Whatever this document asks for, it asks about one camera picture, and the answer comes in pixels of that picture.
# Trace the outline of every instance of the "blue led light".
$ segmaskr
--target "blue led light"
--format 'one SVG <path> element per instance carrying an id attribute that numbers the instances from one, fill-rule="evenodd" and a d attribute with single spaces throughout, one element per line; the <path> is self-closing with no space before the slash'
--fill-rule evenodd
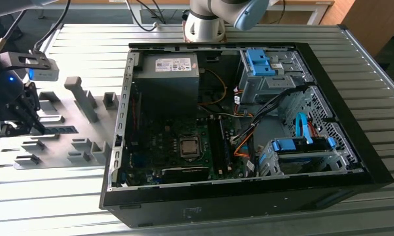
<path id="1" fill-rule="evenodd" d="M 32 69 L 28 70 L 29 80 L 33 80 L 34 71 Z"/>

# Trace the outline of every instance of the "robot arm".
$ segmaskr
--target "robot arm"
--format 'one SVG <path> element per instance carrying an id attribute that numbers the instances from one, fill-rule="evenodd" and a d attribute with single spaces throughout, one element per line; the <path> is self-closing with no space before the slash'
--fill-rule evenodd
<path id="1" fill-rule="evenodd" d="M 224 38 L 224 21 L 249 30 L 262 19 L 268 0 L 191 0 L 184 35 L 189 42 L 219 42 Z"/>

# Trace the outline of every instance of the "yellow wire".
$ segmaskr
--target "yellow wire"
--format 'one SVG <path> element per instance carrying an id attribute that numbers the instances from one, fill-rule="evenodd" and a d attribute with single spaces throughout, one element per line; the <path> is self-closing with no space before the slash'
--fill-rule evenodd
<path id="1" fill-rule="evenodd" d="M 215 74 L 215 72 L 212 70 L 209 70 L 209 69 L 205 69 L 205 70 L 209 71 L 216 76 L 217 80 L 220 80 L 220 82 L 223 84 L 224 92 L 223 92 L 223 97 L 217 101 L 199 103 L 197 105 L 201 105 L 201 106 L 212 105 L 212 104 L 220 102 L 227 95 L 227 87 L 225 87 L 225 83 L 224 83 L 223 79 L 219 77 L 217 74 Z"/>

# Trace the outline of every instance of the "aluminum workbench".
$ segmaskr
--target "aluminum workbench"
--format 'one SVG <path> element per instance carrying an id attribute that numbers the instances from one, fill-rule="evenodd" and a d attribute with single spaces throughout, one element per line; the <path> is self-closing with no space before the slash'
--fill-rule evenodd
<path id="1" fill-rule="evenodd" d="M 394 176 L 394 83 L 351 33 L 336 26 L 290 25 L 227 31 L 231 42 L 310 43 Z M 42 49 L 57 61 L 60 78 L 80 76 L 99 93 L 120 90 L 128 43 L 181 37 L 180 25 L 156 32 L 133 25 L 64 25 Z M 0 150 L 0 235 L 394 236 L 394 184 L 322 211 L 136 230 L 99 209 L 103 166 L 16 170 L 8 153 Z"/>

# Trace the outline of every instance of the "black cable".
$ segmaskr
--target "black cable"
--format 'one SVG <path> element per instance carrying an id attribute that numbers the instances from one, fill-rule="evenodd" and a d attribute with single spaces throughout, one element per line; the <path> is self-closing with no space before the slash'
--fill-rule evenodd
<path id="1" fill-rule="evenodd" d="M 125 0 L 125 4 L 127 4 L 127 6 L 128 6 L 128 9 L 129 9 L 129 12 L 131 12 L 132 18 L 133 18 L 133 20 L 136 21 L 139 27 L 140 27 L 144 31 L 147 31 L 147 32 L 152 32 L 152 31 L 157 28 L 157 25 L 155 25 L 151 29 L 145 29 L 145 28 L 140 25 L 140 23 L 139 23 L 139 21 L 137 21 L 137 19 L 136 19 L 136 16 L 135 16 L 135 14 L 133 14 L 133 12 L 132 12 L 131 4 L 129 4 L 129 1 L 128 1 L 128 0 Z"/>
<path id="2" fill-rule="evenodd" d="M 17 16 L 17 18 L 16 18 L 16 20 L 14 20 L 12 26 L 10 26 L 10 28 L 8 29 L 8 31 L 6 31 L 6 33 L 5 33 L 4 37 L 2 37 L 5 40 L 8 40 L 10 38 L 10 36 L 13 34 L 13 31 L 14 31 L 14 29 L 17 27 L 17 24 L 18 24 L 21 18 L 24 17 L 25 13 L 26 13 L 26 10 L 22 10 L 20 12 L 20 14 L 18 14 L 18 16 Z"/>
<path id="3" fill-rule="evenodd" d="M 160 16 L 161 16 L 161 19 L 163 19 L 161 22 L 165 24 L 165 19 L 164 19 L 164 16 L 163 16 L 161 10 L 160 10 L 160 8 L 159 8 L 159 4 L 156 3 L 156 0 L 152 0 L 152 2 L 155 3 L 155 5 L 156 5 L 156 7 L 157 7 L 157 11 L 159 11 Z"/>
<path id="4" fill-rule="evenodd" d="M 65 4 L 65 8 L 64 8 L 64 11 L 63 11 L 63 14 L 57 20 L 57 22 L 55 23 L 53 27 L 51 28 L 51 30 L 48 31 L 48 33 L 44 35 L 44 37 L 36 42 L 34 46 L 33 46 L 33 51 L 38 51 L 38 48 L 41 47 L 41 44 L 44 43 L 45 39 L 53 34 L 53 32 L 57 30 L 57 27 L 60 26 L 64 18 L 65 18 L 65 15 L 67 15 L 67 12 L 68 12 L 68 8 L 71 6 L 71 2 L 72 0 L 67 0 L 67 4 Z"/>
<path id="5" fill-rule="evenodd" d="M 241 131 L 241 133 L 233 138 L 233 140 L 239 140 L 252 129 L 256 128 L 256 126 L 260 123 L 260 119 L 271 112 L 274 111 L 279 104 L 282 99 L 292 94 L 294 92 L 299 92 L 299 91 L 304 91 L 308 88 L 308 86 L 298 86 L 296 88 L 291 88 L 291 89 L 286 89 L 280 94 L 278 94 L 258 110 L 258 112 L 255 113 L 249 125 L 245 128 L 245 130 Z"/>
<path id="6" fill-rule="evenodd" d="M 149 9 L 149 7 L 145 5 L 144 2 L 141 2 L 140 0 L 137 0 L 139 4 L 141 4 L 143 7 L 147 8 L 147 10 L 149 11 L 149 13 L 160 20 L 161 23 L 165 24 L 164 20 L 160 18 L 160 16 L 153 12 L 152 9 Z"/>
<path id="7" fill-rule="evenodd" d="M 283 0 L 283 11 L 282 11 L 282 16 L 280 16 L 280 18 L 279 18 L 276 21 L 268 23 L 268 25 L 270 25 L 270 24 L 275 24 L 276 22 L 278 22 L 278 24 L 279 24 L 279 23 L 282 22 L 282 19 L 283 19 L 283 17 L 284 17 L 284 13 L 286 13 L 286 5 L 287 5 L 286 0 Z"/>
<path id="8" fill-rule="evenodd" d="M 258 162 L 256 162 L 256 155 L 255 155 L 255 147 L 254 147 L 254 135 L 249 137 L 247 141 L 247 146 L 248 146 L 248 154 L 249 154 L 249 162 L 254 164 L 254 170 L 248 168 L 248 178 L 256 177 L 256 171 L 258 171 Z"/>
<path id="9" fill-rule="evenodd" d="M 168 22 L 172 20 L 172 18 L 175 17 L 175 15 L 176 15 L 176 12 L 177 12 L 177 9 L 175 10 L 175 12 L 173 12 L 173 14 L 172 14 L 172 16 L 171 16 L 171 18 L 168 19 Z"/>

